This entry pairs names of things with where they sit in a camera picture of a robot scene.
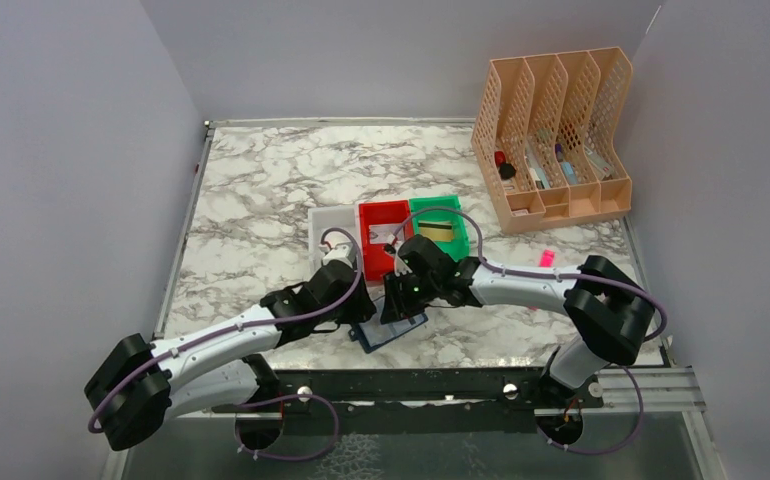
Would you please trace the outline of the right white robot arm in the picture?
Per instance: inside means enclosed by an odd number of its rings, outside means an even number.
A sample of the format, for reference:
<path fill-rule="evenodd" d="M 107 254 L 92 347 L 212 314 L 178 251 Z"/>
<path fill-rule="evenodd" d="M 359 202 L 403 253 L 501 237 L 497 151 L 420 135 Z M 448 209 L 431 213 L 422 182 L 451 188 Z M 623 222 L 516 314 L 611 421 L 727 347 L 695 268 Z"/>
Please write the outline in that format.
<path fill-rule="evenodd" d="M 517 269 L 479 256 L 455 261 L 421 235 L 388 251 L 396 267 L 383 277 L 384 323 L 419 315 L 435 300 L 458 308 L 509 305 L 567 315 L 578 336 L 554 351 L 537 383 L 540 398 L 553 407 L 573 399 L 604 367 L 633 365 L 656 311 L 644 291 L 602 256 L 562 269 Z"/>

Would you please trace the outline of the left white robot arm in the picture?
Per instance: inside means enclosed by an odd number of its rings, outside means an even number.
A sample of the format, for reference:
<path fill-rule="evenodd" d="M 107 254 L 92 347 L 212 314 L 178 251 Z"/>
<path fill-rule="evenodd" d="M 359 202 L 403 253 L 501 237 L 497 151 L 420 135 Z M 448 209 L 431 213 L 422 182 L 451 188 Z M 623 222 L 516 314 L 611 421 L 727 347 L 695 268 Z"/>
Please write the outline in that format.
<path fill-rule="evenodd" d="M 223 404 L 221 375 L 251 410 L 274 401 L 275 384 L 246 363 L 315 333 L 326 322 L 361 323 L 375 308 L 359 268 L 331 260 L 304 282 L 274 290 L 243 313 L 174 339 L 150 342 L 139 334 L 119 340 L 84 387 L 92 413 L 87 429 L 105 436 L 114 451 L 145 441 L 168 420 Z"/>

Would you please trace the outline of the peach file organizer rack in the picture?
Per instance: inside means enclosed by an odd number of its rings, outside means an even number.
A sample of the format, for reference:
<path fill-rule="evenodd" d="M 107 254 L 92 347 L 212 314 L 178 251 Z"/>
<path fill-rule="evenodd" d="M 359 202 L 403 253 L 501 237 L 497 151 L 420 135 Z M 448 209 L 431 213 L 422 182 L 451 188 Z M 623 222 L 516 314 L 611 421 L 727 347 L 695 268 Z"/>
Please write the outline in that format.
<path fill-rule="evenodd" d="M 632 77 L 619 47 L 489 61 L 471 145 L 502 232 L 609 221 L 630 212 L 632 180 L 614 139 Z M 549 188 L 536 188 L 526 142 Z M 611 179 L 595 176 L 584 145 L 613 165 Z M 500 179 L 497 150 L 517 168 L 512 180 Z"/>

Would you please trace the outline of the navy blue card holder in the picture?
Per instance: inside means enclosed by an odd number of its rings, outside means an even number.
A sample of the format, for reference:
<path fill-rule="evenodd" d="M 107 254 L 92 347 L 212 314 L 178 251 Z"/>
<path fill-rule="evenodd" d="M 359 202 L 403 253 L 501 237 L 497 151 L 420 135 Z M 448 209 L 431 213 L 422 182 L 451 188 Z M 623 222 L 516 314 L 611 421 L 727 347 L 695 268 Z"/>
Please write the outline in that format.
<path fill-rule="evenodd" d="M 383 323 L 381 315 L 384 296 L 376 298 L 373 304 L 376 307 L 375 314 L 364 323 L 351 325 L 348 333 L 349 339 L 356 342 L 366 354 L 371 354 L 428 322 L 428 316 L 421 313 L 398 322 Z"/>

